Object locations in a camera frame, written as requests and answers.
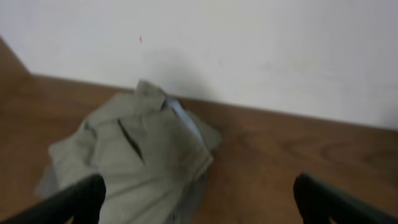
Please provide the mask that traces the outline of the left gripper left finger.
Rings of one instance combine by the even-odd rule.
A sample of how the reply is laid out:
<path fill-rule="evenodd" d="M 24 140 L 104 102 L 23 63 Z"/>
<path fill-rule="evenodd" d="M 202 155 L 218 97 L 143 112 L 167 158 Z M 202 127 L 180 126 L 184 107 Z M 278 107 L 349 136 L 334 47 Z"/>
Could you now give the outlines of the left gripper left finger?
<path fill-rule="evenodd" d="M 98 224 L 106 186 L 101 175 L 91 175 L 48 199 L 14 215 L 2 224 Z"/>

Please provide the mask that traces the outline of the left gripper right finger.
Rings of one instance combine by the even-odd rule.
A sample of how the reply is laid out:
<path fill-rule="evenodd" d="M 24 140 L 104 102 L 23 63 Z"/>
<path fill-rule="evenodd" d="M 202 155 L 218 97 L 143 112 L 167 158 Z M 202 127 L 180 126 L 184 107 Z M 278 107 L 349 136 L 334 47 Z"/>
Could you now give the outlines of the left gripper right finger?
<path fill-rule="evenodd" d="M 306 173 L 296 177 L 293 191 L 304 223 L 397 224 L 397 218 Z"/>

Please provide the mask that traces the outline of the khaki green shorts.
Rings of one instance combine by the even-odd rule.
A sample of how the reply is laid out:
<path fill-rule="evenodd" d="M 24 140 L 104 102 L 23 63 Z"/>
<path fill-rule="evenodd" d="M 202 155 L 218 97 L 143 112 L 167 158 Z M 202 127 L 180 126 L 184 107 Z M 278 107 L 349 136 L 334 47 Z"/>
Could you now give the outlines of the khaki green shorts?
<path fill-rule="evenodd" d="M 87 116 L 49 148 L 58 186 L 103 176 L 100 223 L 163 223 L 183 191 L 207 173 L 219 132 L 167 95 L 140 81 Z"/>

